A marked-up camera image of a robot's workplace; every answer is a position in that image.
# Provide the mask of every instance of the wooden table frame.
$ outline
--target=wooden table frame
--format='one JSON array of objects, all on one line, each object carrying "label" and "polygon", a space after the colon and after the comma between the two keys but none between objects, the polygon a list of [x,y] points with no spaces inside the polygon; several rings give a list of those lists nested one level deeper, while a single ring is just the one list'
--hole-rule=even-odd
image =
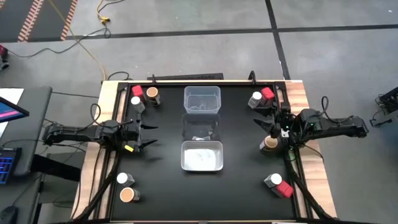
[{"label": "wooden table frame", "polygon": [[[229,82],[229,83],[250,83],[251,80],[159,80],[157,83],[219,83],[219,82]],[[301,80],[258,80],[257,83],[269,83],[269,82],[284,82],[286,86],[287,96],[290,103],[292,113],[299,114],[302,109],[308,108],[307,96],[305,94],[305,89],[303,82]],[[101,87],[101,92],[99,94],[98,104],[101,107],[101,114],[98,118],[98,122],[107,121],[112,118],[116,118],[117,121],[121,122],[123,118],[123,108],[126,100],[126,91],[118,91],[119,83],[152,83],[149,80],[131,80],[131,81],[105,81]],[[115,105],[117,94],[120,94],[120,101],[118,105]],[[283,101],[281,92],[278,92],[279,100]],[[307,143],[310,147],[320,151],[317,141],[309,141]],[[98,156],[98,162],[95,167],[96,158]],[[108,170],[106,175],[110,172],[115,153],[111,153],[108,161]],[[302,162],[303,174],[305,176],[305,181],[308,190],[311,192],[315,200],[323,207],[323,209],[331,216],[336,216],[335,206],[333,204],[333,199],[331,197],[331,192],[329,188],[328,178],[326,176],[325,166],[323,165],[322,159],[306,147],[300,150],[300,157]],[[94,197],[98,190],[100,184],[101,176],[103,173],[103,164],[105,159],[105,150],[100,149],[97,143],[89,143],[85,161],[81,170],[81,191],[80,195],[77,192],[75,196],[75,204],[73,205],[72,211],[76,214],[74,217],[79,216],[84,208],[88,205],[91,198]],[[96,216],[99,219],[107,217],[108,203],[110,197],[110,186],[106,189],[99,209],[96,212]],[[295,186],[295,191],[298,199],[298,206],[300,210],[301,217],[307,217],[307,211],[305,208],[305,202],[301,191]]]}]

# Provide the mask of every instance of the yellow tag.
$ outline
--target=yellow tag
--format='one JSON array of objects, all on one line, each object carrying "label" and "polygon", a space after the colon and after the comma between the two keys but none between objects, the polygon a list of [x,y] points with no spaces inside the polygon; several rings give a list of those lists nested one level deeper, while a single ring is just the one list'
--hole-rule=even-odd
[{"label": "yellow tag", "polygon": [[127,150],[130,151],[130,152],[133,152],[133,151],[134,151],[134,148],[131,147],[131,146],[128,146],[128,145],[125,145],[124,148],[127,149]]}]

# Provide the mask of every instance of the yellow cable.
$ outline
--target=yellow cable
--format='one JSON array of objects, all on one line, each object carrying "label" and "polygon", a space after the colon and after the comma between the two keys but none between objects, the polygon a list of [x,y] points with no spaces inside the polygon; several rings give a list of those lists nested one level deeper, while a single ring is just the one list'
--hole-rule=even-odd
[{"label": "yellow cable", "polygon": [[100,6],[102,5],[102,2],[103,2],[103,1],[104,1],[104,0],[101,0],[101,1],[99,2],[99,4],[97,5],[96,13],[97,13],[98,18],[101,20],[101,23],[105,25],[105,24],[106,24],[107,22],[109,22],[111,19],[108,18],[108,17],[103,17],[103,16],[101,16],[101,15],[100,15],[100,12],[98,12],[98,10],[100,9]]},{"label": "yellow cable", "polygon": [[[65,24],[67,24],[66,20],[63,18],[62,14],[61,14],[61,12],[60,12],[60,11],[58,10],[58,8],[55,6],[55,4],[52,2],[52,0],[49,0],[49,2],[50,2],[50,4],[51,4],[51,6],[55,9],[55,11],[57,12],[57,14],[61,17],[62,21],[63,21]],[[105,69],[103,68],[103,66],[99,63],[99,61],[97,61],[97,59],[94,57],[94,55],[93,55],[89,50],[87,50],[87,49],[85,48],[85,46],[83,46],[83,44],[81,44],[81,41],[79,41],[79,40],[75,37],[75,35],[73,34],[73,31],[72,31],[72,28],[71,28],[70,26],[69,26],[69,30],[70,30],[70,33],[72,34],[73,38],[75,39],[76,43],[78,43],[81,47],[83,47],[83,49],[88,53],[88,55],[90,55],[91,58],[93,58],[94,61],[99,65],[99,67],[100,67],[100,69],[101,69],[101,71],[102,71],[103,80],[105,81],[105,80],[106,80],[106,72],[105,72]]]}]

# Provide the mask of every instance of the concrete floor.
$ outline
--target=concrete floor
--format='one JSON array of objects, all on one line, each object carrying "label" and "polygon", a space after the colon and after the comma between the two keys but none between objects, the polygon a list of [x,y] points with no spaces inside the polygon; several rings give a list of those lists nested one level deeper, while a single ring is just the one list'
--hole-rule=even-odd
[{"label": "concrete floor", "polygon": [[[101,28],[97,2],[79,1],[72,29],[83,35]],[[278,27],[360,26],[398,24],[393,0],[272,0]],[[269,28],[263,0],[137,0],[108,6],[114,34],[195,29]],[[280,34],[292,79],[303,80],[311,107],[330,99],[332,117],[356,114],[364,120],[378,110],[374,98],[398,84],[397,29]],[[19,54],[43,47],[63,49],[73,41],[5,44]],[[283,78],[272,34],[231,34],[85,40],[108,73],[127,71],[133,79],[193,73],[223,72],[225,79],[246,79],[250,70],[259,78]],[[78,46],[32,59],[11,57],[0,73],[0,86],[24,88],[50,85],[54,91],[86,95],[100,92],[101,72]],[[96,99],[53,95],[47,118],[63,124],[91,121]],[[320,141],[326,172],[342,220],[395,223],[398,219],[398,124],[370,129],[365,139],[337,137]],[[66,149],[51,149],[65,152]],[[45,209],[42,223],[59,221],[58,212]]]}]

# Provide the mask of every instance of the blue keyboard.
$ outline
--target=blue keyboard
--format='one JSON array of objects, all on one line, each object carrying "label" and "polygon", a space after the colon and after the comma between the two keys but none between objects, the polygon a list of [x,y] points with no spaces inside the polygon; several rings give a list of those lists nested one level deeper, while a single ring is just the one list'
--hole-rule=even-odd
[{"label": "blue keyboard", "polygon": [[21,155],[20,148],[0,147],[0,184],[6,184]]}]

